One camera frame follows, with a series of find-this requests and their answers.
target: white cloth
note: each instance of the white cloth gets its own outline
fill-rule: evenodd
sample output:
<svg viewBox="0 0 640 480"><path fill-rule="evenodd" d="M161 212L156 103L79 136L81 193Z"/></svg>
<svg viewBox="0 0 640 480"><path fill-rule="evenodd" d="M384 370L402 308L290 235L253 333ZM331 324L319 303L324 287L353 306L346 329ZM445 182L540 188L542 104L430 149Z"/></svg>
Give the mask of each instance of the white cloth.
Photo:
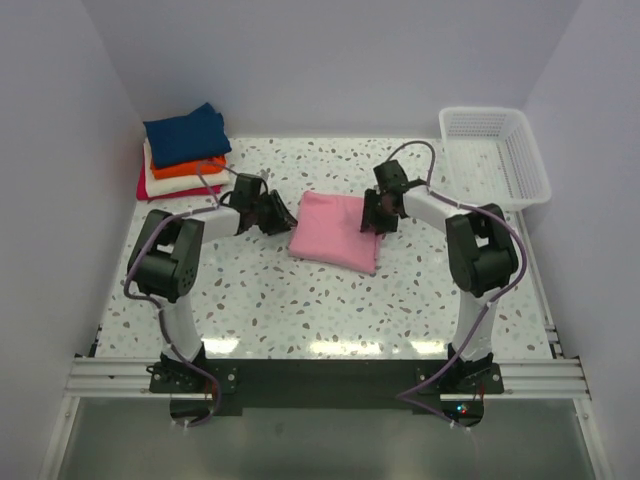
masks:
<svg viewBox="0 0 640 480"><path fill-rule="evenodd" d="M230 181L229 172L226 170L220 173L203 175L203 178L212 187L214 185L226 185ZM151 172L151 145L148 139L144 141L144 183L149 197L159 197L169 193L204 187L197 175L185 175L182 177L157 180L156 177L153 176L153 172Z"/></svg>

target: table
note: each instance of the table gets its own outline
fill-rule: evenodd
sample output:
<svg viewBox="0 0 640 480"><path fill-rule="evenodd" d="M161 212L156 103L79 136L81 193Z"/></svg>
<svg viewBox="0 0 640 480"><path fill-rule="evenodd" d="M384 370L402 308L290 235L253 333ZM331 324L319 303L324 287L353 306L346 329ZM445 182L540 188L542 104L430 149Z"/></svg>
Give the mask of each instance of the table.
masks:
<svg viewBox="0 0 640 480"><path fill-rule="evenodd" d="M403 141L237 138L227 158L232 168L268 178L295 215L306 190L362 196L375 183L372 168ZM438 153L433 185L447 193L442 144L433 143ZM430 159L426 148L412 146L396 158L409 178L424 178ZM177 213L207 203L206 197L137 203L102 316L97 357L159 355L153 308L123 295L127 260L150 210ZM525 233L515 214L507 214L507 220ZM382 241L373 275L290 257L290 235L267 237L254 227L203 247L192 308L208 357L446 357L459 291L449 274L442 233L401 220L398 232ZM531 272L500 301L492 336L497 360L552 357L543 302Z"/></svg>

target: terrazzo pattern tabletop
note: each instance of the terrazzo pattern tabletop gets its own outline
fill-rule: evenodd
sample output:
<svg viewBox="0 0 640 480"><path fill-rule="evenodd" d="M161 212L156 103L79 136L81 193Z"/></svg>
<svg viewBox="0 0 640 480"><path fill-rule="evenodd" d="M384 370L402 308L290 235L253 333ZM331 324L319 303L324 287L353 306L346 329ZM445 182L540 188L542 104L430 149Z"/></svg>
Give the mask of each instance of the terrazzo pattern tabletop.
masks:
<svg viewBox="0 0 640 480"><path fill-rule="evenodd" d="M362 196L372 168L403 139L239 138L232 168L268 177L295 215L306 190ZM448 191L442 144L433 185ZM424 178L430 154L419 145L396 158L410 179ZM152 307L122 292L126 263L146 214L210 203L205 197L139 202L102 318L96 356L155 358L160 331ZM510 223L516 222L507 215ZM375 274L290 257L291 233L257 227L203 246L192 308L209 357L445 358L458 316L459 291L449 274L444 235L413 219L381 242ZM498 307L497 359L551 358L544 314L527 274Z"/></svg>

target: folded blue towel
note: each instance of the folded blue towel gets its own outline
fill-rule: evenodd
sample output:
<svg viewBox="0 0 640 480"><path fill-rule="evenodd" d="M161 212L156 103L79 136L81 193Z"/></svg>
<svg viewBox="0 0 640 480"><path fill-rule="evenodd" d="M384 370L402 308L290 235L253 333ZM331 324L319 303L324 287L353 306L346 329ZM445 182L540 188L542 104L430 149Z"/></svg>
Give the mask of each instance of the folded blue towel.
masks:
<svg viewBox="0 0 640 480"><path fill-rule="evenodd" d="M156 168L217 157L231 151L224 133L224 119L209 103L188 115L144 122L144 126Z"/></svg>

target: white plastic laundry basket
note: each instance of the white plastic laundry basket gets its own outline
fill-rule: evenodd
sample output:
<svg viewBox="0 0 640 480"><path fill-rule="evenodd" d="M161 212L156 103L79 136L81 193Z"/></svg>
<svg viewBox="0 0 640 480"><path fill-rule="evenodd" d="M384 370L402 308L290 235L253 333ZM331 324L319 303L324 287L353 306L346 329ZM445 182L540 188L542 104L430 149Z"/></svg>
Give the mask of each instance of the white plastic laundry basket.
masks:
<svg viewBox="0 0 640 480"><path fill-rule="evenodd" d="M538 146L519 110L445 108L440 130L460 202L518 211L551 198Z"/></svg>

